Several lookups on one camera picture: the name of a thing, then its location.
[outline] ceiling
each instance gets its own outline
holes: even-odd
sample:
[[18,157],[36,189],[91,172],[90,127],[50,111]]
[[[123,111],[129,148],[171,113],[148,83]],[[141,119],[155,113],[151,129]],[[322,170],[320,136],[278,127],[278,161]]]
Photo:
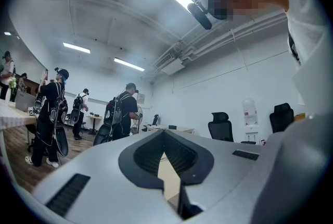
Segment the ceiling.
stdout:
[[[189,47],[198,48],[250,21],[212,19],[213,29],[206,31],[175,0],[24,0],[24,9],[54,57],[148,78],[168,52],[181,56]],[[89,48],[91,54],[65,48],[63,42]],[[133,72],[113,62],[115,57],[146,71]]]

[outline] table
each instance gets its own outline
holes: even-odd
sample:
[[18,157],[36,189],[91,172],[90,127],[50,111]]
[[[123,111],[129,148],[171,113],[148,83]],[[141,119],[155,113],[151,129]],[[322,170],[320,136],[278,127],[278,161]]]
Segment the table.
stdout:
[[95,121],[96,119],[103,119],[103,117],[95,117],[95,116],[92,116],[92,115],[89,115],[87,116],[87,118],[92,118],[94,119],[94,122],[93,122],[93,129],[88,133],[88,134],[91,134],[91,135],[96,135],[96,130],[95,130]]
[[[9,104],[6,105],[5,100],[0,99],[0,161],[6,168],[12,182],[16,182],[16,179],[11,170],[6,153],[3,130],[23,125],[35,124],[36,121],[37,118],[35,116],[29,116],[28,113],[16,109],[15,103],[9,102]],[[29,143],[29,131],[27,132],[27,139]]]
[[[164,126],[164,125],[158,125],[158,126],[147,126],[148,131],[152,131],[152,130],[169,130],[168,128],[169,126]],[[182,128],[182,127],[177,127],[176,129],[177,131],[183,131],[183,132],[187,132],[190,134],[194,133],[194,129],[192,128]]]

